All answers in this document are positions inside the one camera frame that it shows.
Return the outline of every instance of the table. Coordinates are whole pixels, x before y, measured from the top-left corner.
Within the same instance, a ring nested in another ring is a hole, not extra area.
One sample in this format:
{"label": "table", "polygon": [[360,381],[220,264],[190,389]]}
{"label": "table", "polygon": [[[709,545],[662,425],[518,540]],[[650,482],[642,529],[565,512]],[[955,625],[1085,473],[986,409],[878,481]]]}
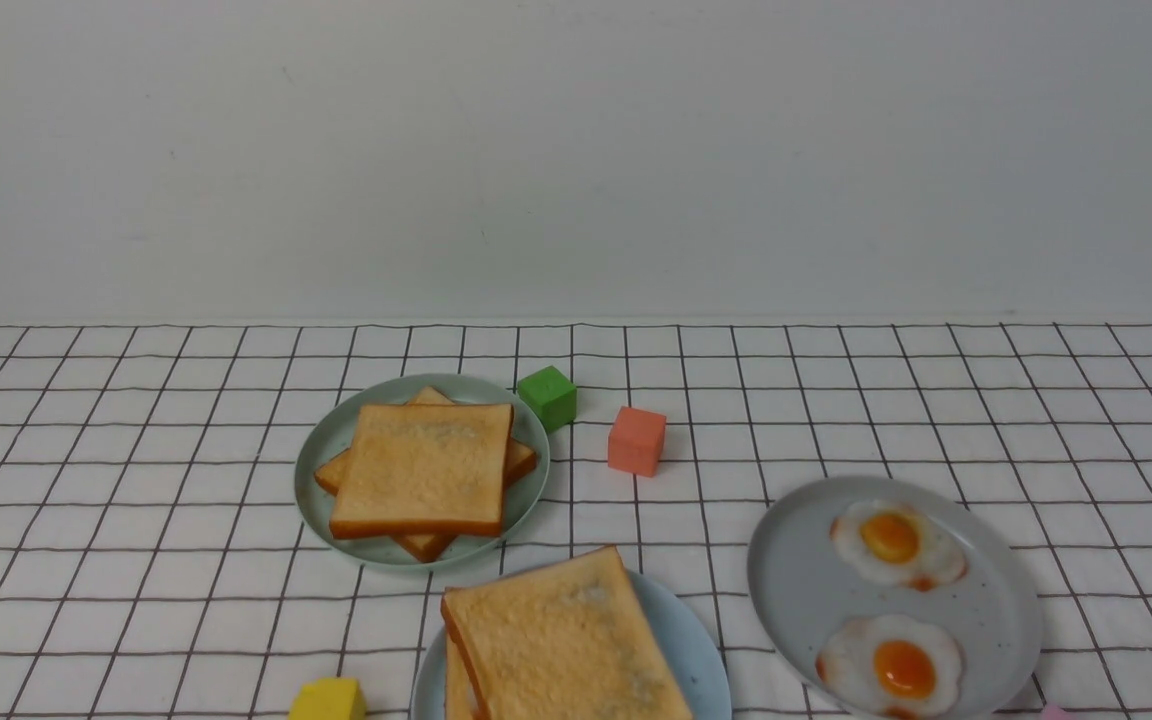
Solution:
{"label": "table", "polygon": [[[581,387],[535,517],[473,564],[358,568],[302,526],[291,462],[348,393],[460,372]],[[621,406],[662,470],[605,465]],[[0,327],[0,717],[283,717],[356,676],[403,717],[448,584],[615,543],[722,649],[736,717],[836,715],[771,650],[744,553],[839,473],[963,502],[1032,571],[1045,702],[1152,717],[1152,324]]]}

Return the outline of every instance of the yellow cube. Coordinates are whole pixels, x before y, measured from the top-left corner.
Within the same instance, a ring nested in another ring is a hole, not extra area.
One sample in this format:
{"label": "yellow cube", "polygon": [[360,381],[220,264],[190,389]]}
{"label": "yellow cube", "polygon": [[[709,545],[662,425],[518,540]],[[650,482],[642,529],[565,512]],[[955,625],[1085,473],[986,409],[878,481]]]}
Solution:
{"label": "yellow cube", "polygon": [[301,688],[287,720],[364,720],[367,700],[355,679],[320,679]]}

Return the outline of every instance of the orange cube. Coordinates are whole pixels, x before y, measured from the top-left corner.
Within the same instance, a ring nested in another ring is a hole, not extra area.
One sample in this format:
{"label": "orange cube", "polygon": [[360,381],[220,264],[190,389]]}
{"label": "orange cube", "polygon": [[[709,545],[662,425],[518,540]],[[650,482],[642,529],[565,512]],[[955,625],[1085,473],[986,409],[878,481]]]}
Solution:
{"label": "orange cube", "polygon": [[621,407],[607,435],[607,464],[614,470],[653,477],[664,450],[664,415]]}

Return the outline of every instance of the green cube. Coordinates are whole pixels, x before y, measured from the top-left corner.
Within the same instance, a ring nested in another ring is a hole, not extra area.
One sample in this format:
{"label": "green cube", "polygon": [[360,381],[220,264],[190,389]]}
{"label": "green cube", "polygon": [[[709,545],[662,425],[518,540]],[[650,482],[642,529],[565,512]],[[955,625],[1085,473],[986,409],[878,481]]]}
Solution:
{"label": "green cube", "polygon": [[576,386],[553,365],[522,378],[518,397],[539,416],[547,433],[576,419]]}

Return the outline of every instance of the stack of toast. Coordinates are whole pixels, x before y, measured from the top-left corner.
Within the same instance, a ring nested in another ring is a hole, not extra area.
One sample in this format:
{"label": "stack of toast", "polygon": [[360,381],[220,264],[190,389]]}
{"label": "stack of toast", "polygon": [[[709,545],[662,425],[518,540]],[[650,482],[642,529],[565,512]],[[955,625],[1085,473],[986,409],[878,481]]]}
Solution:
{"label": "stack of toast", "polygon": [[444,593],[447,720],[692,720],[620,553]]}
{"label": "stack of toast", "polygon": [[389,537],[422,562],[461,535],[498,537],[505,492],[536,469],[513,439],[513,406],[458,406],[433,387],[363,406],[351,446],[314,471],[338,539]]}

